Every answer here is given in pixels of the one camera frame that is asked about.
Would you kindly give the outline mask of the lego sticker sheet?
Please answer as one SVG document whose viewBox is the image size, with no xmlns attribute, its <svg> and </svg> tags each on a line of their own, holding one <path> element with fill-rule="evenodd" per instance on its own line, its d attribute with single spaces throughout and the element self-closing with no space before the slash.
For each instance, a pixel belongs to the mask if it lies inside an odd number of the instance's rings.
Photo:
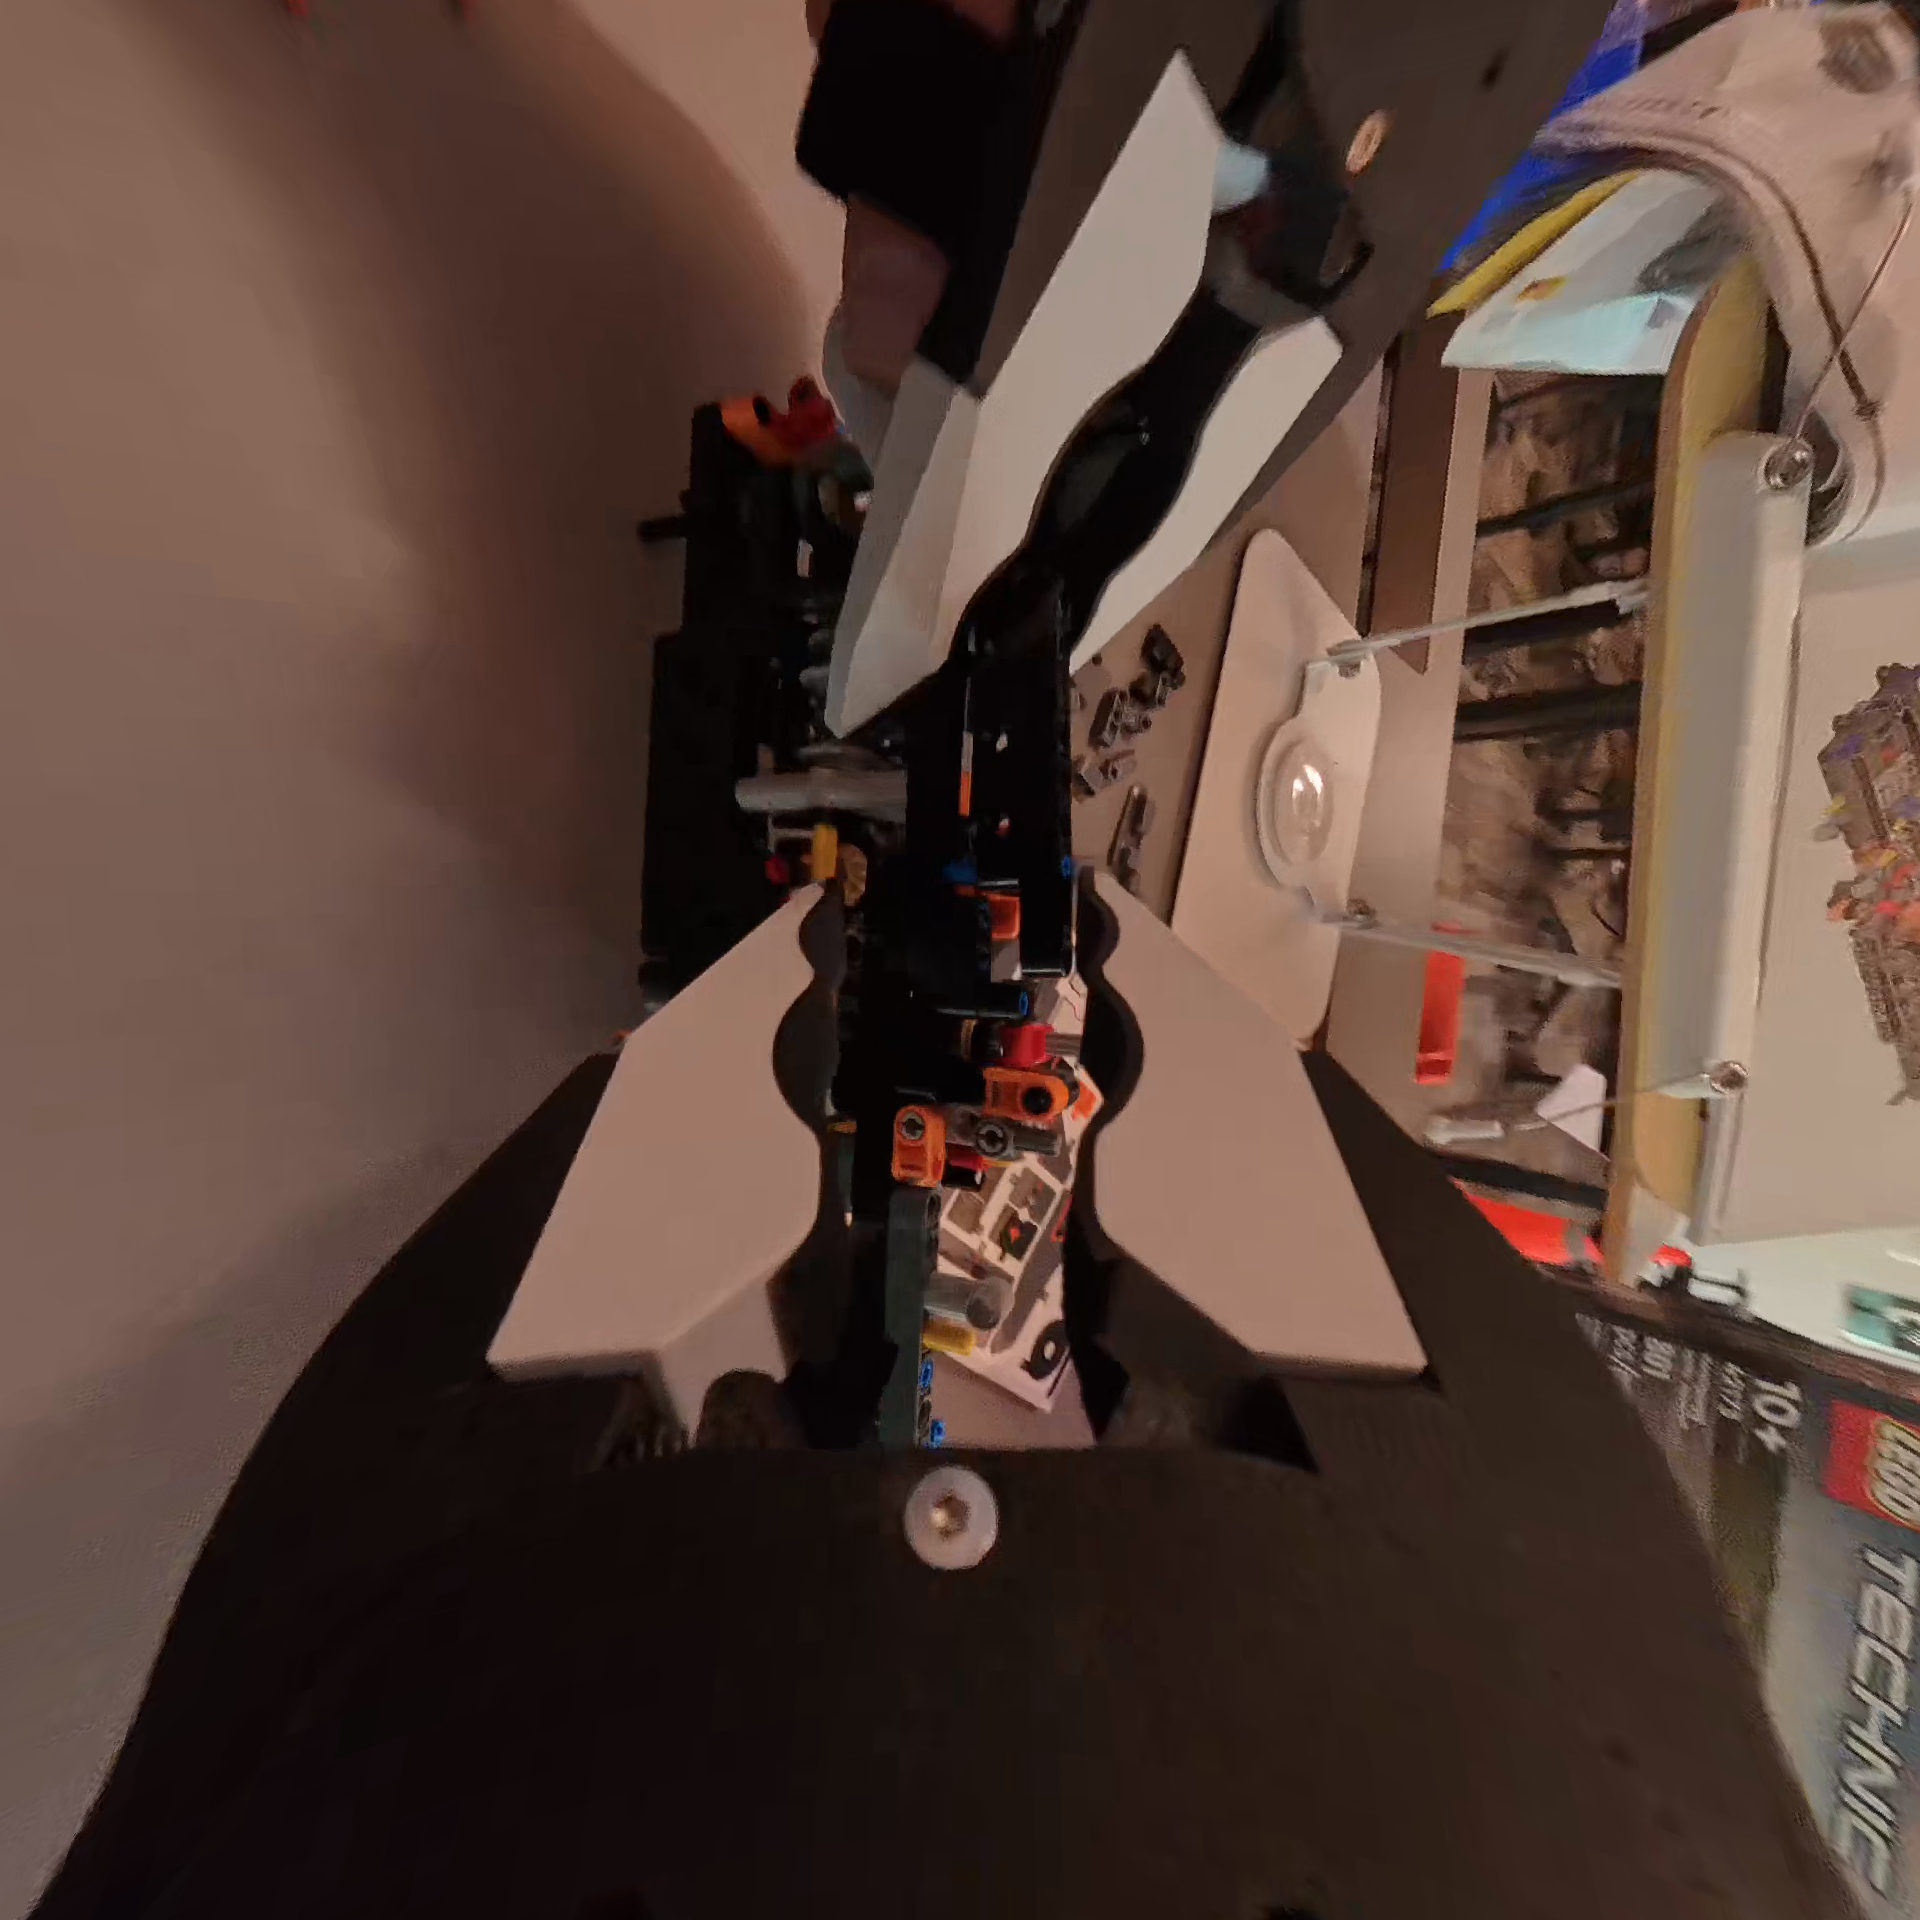
<svg viewBox="0 0 1920 1920">
<path fill-rule="evenodd" d="M 966 1142 L 974 1183 L 949 1181 L 926 1291 L 926 1345 L 979 1380 L 1048 1407 L 1064 1380 L 1064 1241 L 1078 1145 L 1102 1093 L 1077 1061 L 1056 1062 L 1067 1102 L 990 1159 Z"/>
</svg>

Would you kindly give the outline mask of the pile of dark grey lego pieces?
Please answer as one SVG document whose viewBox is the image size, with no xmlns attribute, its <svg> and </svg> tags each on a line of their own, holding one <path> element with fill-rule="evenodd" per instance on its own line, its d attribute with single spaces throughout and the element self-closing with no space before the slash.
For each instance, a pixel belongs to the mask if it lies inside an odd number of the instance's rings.
<svg viewBox="0 0 1920 1920">
<path fill-rule="evenodd" d="M 1158 803 L 1140 774 L 1140 748 L 1184 686 L 1184 650 L 1161 622 L 1151 622 L 1131 678 L 1107 684 L 1097 697 L 1072 687 L 1075 709 L 1088 717 L 1088 737 L 1069 754 L 1069 799 L 1091 806 L 1117 795 L 1107 871 L 1128 895 L 1142 892 L 1144 849 L 1158 820 Z"/>
</svg>

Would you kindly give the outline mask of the lego car chassis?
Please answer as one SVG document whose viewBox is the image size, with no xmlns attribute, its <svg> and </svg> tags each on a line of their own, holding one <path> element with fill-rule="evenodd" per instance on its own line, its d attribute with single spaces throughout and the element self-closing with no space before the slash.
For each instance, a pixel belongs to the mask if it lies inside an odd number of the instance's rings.
<svg viewBox="0 0 1920 1920">
<path fill-rule="evenodd" d="M 854 558 L 845 438 L 813 434 L 796 460 L 756 453 L 723 405 L 695 412 L 677 516 L 637 526 L 683 547 L 681 619 L 653 650 L 639 879 L 639 985 L 687 987 L 799 884 L 801 854 L 751 825 L 735 785 L 822 773 L 828 663 Z M 845 1230 L 828 1269 L 828 1358 L 799 1359 L 790 1396 L 830 1447 L 921 1435 L 921 1333 L 933 1276 L 933 1189 L 893 1171 L 907 1111 L 955 1125 L 980 1111 L 992 1070 L 1043 1061 L 1039 993 L 1075 961 L 1067 638 L 1057 570 L 1013 564 L 966 615 L 955 654 L 869 725 L 875 773 L 903 777 L 903 820 L 878 803 L 792 799 L 805 827 L 848 827 L 867 879 L 830 879 L 828 929 L 845 967 L 830 990 L 832 1043 L 817 1109 L 841 1125 L 828 1154 Z"/>
</svg>

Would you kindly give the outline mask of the lego set box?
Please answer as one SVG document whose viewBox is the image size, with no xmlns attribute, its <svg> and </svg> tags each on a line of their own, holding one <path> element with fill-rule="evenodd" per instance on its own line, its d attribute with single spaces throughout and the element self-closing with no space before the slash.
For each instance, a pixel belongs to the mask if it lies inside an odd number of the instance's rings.
<svg viewBox="0 0 1920 1920">
<path fill-rule="evenodd" d="M 1710 1311 L 1574 1322 L 1693 1510 L 1857 1910 L 1917 1916 L 1915 1395 Z"/>
</svg>

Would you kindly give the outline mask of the person's left hand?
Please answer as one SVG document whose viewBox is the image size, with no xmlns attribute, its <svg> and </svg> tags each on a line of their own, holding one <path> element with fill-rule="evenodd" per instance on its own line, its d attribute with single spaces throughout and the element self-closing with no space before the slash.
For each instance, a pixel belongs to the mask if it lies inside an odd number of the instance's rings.
<svg viewBox="0 0 1920 1920">
<path fill-rule="evenodd" d="M 893 399 L 940 308 L 947 257 L 886 210 L 849 199 L 822 383 L 845 421 Z"/>
</svg>

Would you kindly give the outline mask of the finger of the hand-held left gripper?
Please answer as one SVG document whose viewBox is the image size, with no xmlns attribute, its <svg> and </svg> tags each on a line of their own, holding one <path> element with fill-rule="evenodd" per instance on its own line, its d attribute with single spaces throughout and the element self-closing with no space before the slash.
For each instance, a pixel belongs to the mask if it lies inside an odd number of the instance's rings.
<svg viewBox="0 0 1920 1920">
<path fill-rule="evenodd" d="M 867 727 L 937 670 L 1015 555 L 1067 441 L 1165 342 L 1209 239 L 1221 127 L 1184 53 L 1144 95 L 998 370 L 903 373 L 835 625 L 824 722 Z"/>
<path fill-rule="evenodd" d="M 1077 611 L 1069 668 L 1080 670 L 1139 622 L 1261 491 L 1259 470 L 1300 421 L 1339 364 L 1339 340 L 1324 321 L 1267 331 L 1200 412 L 1172 433 L 1169 478 L 1117 487 L 1102 508 L 1125 508 L 1095 539 L 1075 578 L 1085 588 Z"/>
</svg>

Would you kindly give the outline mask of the white book stand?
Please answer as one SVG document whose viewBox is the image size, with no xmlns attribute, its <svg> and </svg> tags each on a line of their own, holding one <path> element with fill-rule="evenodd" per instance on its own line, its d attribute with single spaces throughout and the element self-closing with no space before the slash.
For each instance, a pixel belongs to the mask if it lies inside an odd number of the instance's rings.
<svg viewBox="0 0 1920 1920">
<path fill-rule="evenodd" d="M 1716 1181 L 1760 1097 L 1761 947 L 1784 759 L 1807 485 L 1776 489 L 1781 436 L 1745 430 L 1767 362 L 1760 275 L 1721 275 L 1663 386 L 1629 841 L 1620 1067 L 1605 1204 L 1611 1269 L 1707 1244 Z M 1239 553 L 1169 929 L 1304 1045 L 1344 943 L 1427 956 L 1447 934 L 1359 909 L 1361 817 L 1385 795 L 1373 647 L 1270 527 Z"/>
</svg>

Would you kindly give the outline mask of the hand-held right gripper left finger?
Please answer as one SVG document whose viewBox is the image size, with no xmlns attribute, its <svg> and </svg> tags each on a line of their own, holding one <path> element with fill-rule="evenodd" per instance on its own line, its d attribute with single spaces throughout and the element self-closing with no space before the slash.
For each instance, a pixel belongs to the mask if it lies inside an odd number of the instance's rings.
<svg viewBox="0 0 1920 1920">
<path fill-rule="evenodd" d="M 508 1380 L 636 1375 L 678 1428 L 782 1375 L 822 1214 L 845 914 L 812 883 L 623 1039 L 487 1349 Z"/>
</svg>

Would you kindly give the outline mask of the white and yellow leaflet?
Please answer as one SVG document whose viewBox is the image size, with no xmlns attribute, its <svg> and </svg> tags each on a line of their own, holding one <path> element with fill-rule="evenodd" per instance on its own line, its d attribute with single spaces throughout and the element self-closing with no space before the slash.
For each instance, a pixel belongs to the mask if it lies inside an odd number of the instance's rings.
<svg viewBox="0 0 1920 1920">
<path fill-rule="evenodd" d="M 1656 377 L 1716 275 L 1721 196 L 1676 172 L 1573 194 L 1548 244 L 1475 299 L 1441 349 L 1461 373 Z"/>
</svg>

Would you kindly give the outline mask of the large printed paper sheet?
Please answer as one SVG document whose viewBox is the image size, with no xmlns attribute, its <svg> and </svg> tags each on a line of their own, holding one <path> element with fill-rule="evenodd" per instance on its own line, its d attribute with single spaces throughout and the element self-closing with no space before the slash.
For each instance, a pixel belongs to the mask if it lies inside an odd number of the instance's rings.
<svg viewBox="0 0 1920 1920">
<path fill-rule="evenodd" d="M 1787 348 L 1784 410 L 1838 453 L 1827 539 L 1915 530 L 1917 78 L 1892 5 L 1737 12 L 1566 111 L 1560 156 L 1713 185 Z"/>
</svg>

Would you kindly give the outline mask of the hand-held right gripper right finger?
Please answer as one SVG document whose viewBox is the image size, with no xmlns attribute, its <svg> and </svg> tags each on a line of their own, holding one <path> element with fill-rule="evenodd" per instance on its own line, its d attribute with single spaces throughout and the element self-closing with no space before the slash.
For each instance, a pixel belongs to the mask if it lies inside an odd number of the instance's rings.
<svg viewBox="0 0 1920 1920">
<path fill-rule="evenodd" d="M 1289 1030 L 1111 876 L 1078 892 L 1069 1346 L 1100 1444 L 1294 1444 L 1289 1385 L 1429 1358 Z"/>
</svg>

